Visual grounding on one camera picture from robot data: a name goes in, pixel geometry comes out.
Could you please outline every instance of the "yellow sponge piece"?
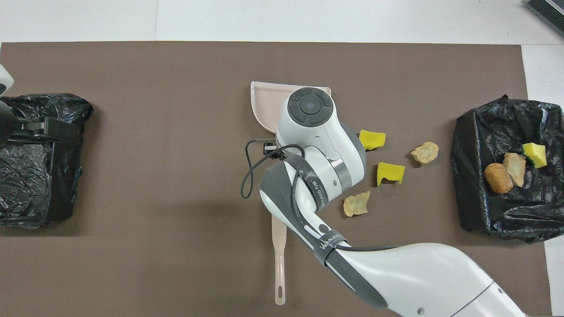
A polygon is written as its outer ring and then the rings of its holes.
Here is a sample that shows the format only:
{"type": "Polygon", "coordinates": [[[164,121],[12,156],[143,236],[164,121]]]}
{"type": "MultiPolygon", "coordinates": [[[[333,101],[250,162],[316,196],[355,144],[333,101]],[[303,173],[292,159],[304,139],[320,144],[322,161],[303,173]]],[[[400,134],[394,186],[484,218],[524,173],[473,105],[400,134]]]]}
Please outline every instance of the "yellow sponge piece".
{"type": "Polygon", "coordinates": [[[402,183],[403,173],[406,167],[403,165],[394,165],[384,162],[378,163],[378,170],[376,171],[376,185],[380,186],[382,179],[397,180],[399,184],[402,183]]]}
{"type": "Polygon", "coordinates": [[[381,132],[361,130],[358,138],[364,146],[364,149],[368,150],[381,147],[386,143],[386,134],[381,132]]]}
{"type": "Polygon", "coordinates": [[[547,165],[547,153],[545,146],[535,143],[523,144],[523,154],[531,159],[535,168],[541,168],[547,165]]]}

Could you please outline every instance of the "black trash bag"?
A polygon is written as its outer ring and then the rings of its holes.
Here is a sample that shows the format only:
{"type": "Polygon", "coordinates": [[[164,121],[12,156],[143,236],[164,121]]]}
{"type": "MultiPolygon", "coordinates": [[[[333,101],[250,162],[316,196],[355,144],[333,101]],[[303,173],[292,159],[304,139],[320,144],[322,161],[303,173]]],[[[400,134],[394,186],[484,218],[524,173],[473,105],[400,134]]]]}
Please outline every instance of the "black trash bag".
{"type": "Polygon", "coordinates": [[[564,233],[563,124],[558,105],[506,95],[458,118],[451,163],[463,229],[527,243],[564,233]],[[523,187],[491,191],[486,166],[502,163],[506,152],[522,154],[531,142],[546,146],[548,166],[537,169],[527,160],[523,187]]]}
{"type": "Polygon", "coordinates": [[[17,117],[52,117],[81,127],[73,143],[12,144],[0,147],[0,226],[37,228],[72,216],[82,173],[84,122],[93,112],[72,94],[0,97],[17,117]]]}

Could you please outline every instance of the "brown mat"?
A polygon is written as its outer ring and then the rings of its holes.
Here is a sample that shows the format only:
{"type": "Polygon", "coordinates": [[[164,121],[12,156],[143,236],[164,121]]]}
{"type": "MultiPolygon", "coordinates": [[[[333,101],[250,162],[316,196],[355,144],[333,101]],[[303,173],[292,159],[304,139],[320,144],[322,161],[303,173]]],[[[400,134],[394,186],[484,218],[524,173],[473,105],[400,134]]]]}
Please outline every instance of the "brown mat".
{"type": "Polygon", "coordinates": [[[10,95],[68,92],[95,106],[75,215],[0,230],[2,316],[396,316],[356,298],[293,234],[287,303],[274,304],[270,214],[257,192],[239,196],[245,142],[270,136],[253,117],[252,80],[329,86],[341,121],[387,133],[345,193],[371,190],[370,212],[345,218],[342,197],[320,214],[352,245],[453,245],[524,312],[550,314],[543,245],[462,230],[449,162],[459,115],[527,98],[519,46],[4,43],[0,63],[10,95]],[[429,140],[439,158],[416,168],[409,152],[429,140]],[[405,165],[403,184],[374,188],[379,161],[405,165]]]}

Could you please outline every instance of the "white tile floor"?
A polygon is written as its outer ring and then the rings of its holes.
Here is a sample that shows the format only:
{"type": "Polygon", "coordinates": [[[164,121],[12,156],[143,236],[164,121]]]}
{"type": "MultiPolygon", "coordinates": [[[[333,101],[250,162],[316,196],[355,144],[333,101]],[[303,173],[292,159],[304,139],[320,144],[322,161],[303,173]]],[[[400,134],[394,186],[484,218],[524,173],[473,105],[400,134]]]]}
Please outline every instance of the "white tile floor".
{"type": "MultiPolygon", "coordinates": [[[[0,8],[0,43],[518,44],[529,98],[564,105],[564,38],[521,0],[0,0],[0,8]]],[[[564,315],[564,236],[545,249],[553,314],[564,315]]]]}

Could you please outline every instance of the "food scrap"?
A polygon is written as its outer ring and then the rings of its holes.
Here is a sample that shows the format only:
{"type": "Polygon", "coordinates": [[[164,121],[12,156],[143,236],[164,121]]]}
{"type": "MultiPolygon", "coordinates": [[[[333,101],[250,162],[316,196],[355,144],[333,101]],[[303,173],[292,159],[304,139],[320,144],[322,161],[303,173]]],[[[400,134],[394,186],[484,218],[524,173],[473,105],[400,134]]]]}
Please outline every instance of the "food scrap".
{"type": "Polygon", "coordinates": [[[386,143],[386,134],[381,132],[361,130],[358,138],[364,146],[364,149],[367,150],[373,150],[377,147],[384,146],[384,143],[386,143]]]}
{"type": "Polygon", "coordinates": [[[425,142],[411,152],[411,156],[422,165],[433,161],[438,155],[439,146],[433,142],[425,142]]]}
{"type": "Polygon", "coordinates": [[[486,166],[484,177],[496,193],[507,193],[513,188],[513,182],[502,164],[491,163],[486,166]]]}
{"type": "Polygon", "coordinates": [[[347,217],[352,217],[353,215],[367,213],[368,211],[366,210],[366,203],[368,202],[369,198],[370,191],[345,198],[345,203],[343,204],[345,215],[347,217]]]}
{"type": "Polygon", "coordinates": [[[523,154],[525,154],[533,162],[536,169],[547,165],[547,153],[545,146],[535,143],[523,144],[523,154]]]}
{"type": "Polygon", "coordinates": [[[403,165],[388,164],[384,162],[378,163],[378,170],[376,171],[376,185],[380,186],[382,179],[397,180],[399,184],[402,183],[403,173],[406,167],[403,165]]]}
{"type": "Polygon", "coordinates": [[[503,166],[511,177],[514,185],[523,187],[525,182],[525,157],[517,153],[506,153],[503,159],[503,166]]]}

